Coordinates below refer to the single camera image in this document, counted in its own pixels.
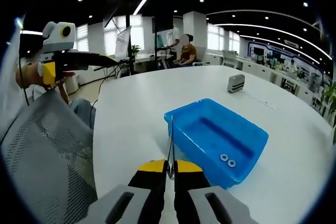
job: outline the seated person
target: seated person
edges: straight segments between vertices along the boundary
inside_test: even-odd
[[[182,43],[183,47],[181,50],[180,59],[177,58],[174,60],[173,67],[189,67],[193,65],[193,62],[196,61],[196,48],[190,42],[194,40],[194,36],[190,34],[184,34],[180,38],[180,42]]]

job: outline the monitor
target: monitor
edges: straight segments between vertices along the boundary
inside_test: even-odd
[[[278,51],[273,51],[273,52],[272,52],[272,55],[273,55],[273,57],[276,58],[276,59],[281,59],[281,53],[278,52]]]
[[[264,55],[264,50],[262,48],[255,47],[253,52],[255,55]]]
[[[129,26],[117,35],[117,41],[115,42],[116,52],[114,54],[116,60],[121,60],[127,57],[128,44],[130,42],[131,36],[131,28],[132,26]]]

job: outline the white table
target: white table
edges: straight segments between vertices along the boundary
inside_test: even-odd
[[[225,66],[177,68],[104,84],[93,136],[98,198],[118,184],[128,184],[143,163],[166,158],[165,112],[211,98],[269,134],[255,168],[228,191],[248,205],[260,224],[298,223],[329,176],[331,127],[294,95],[251,74],[244,73],[242,91],[228,93],[228,78],[238,73]],[[173,182],[168,179],[160,223],[177,223],[171,217],[175,216],[173,198]]]

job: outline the black cable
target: black cable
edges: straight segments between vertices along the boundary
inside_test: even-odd
[[[112,18],[112,22],[114,23],[114,25],[116,26],[116,28],[118,29],[119,32],[121,32],[121,30],[119,29],[119,27],[116,25],[114,19]]]
[[[27,92],[26,92],[26,88],[25,88],[25,83],[24,83],[24,81],[23,81],[23,75],[22,75],[22,68],[21,68],[20,54],[19,54],[19,69],[20,69],[20,77],[21,77],[21,83],[22,83],[23,92],[24,92],[24,94],[25,94],[25,98],[26,98],[27,105],[29,106],[29,101],[28,101],[28,96],[27,96]]]
[[[121,68],[122,68],[122,65],[120,66],[120,69],[119,69],[118,73],[116,74],[116,76],[114,76],[114,79],[116,79],[118,77],[118,75],[119,75],[119,73],[121,71]]]
[[[109,77],[116,71],[117,67],[118,67],[118,66],[114,67],[113,71],[110,72],[110,73],[103,79],[103,81],[100,83],[100,85],[99,85],[99,90],[98,90],[98,96],[99,96],[100,88],[101,88],[102,84],[104,83],[104,81],[105,81],[106,79],[108,79],[108,78],[109,78]],[[98,101],[98,98],[95,100],[95,102],[94,102],[93,105],[91,106],[91,110],[90,110],[90,118],[89,118],[89,120],[90,120],[90,128],[92,128],[92,122],[91,122],[92,109],[93,109],[93,107],[94,107],[94,105],[95,105],[95,103],[96,103],[97,101]]]

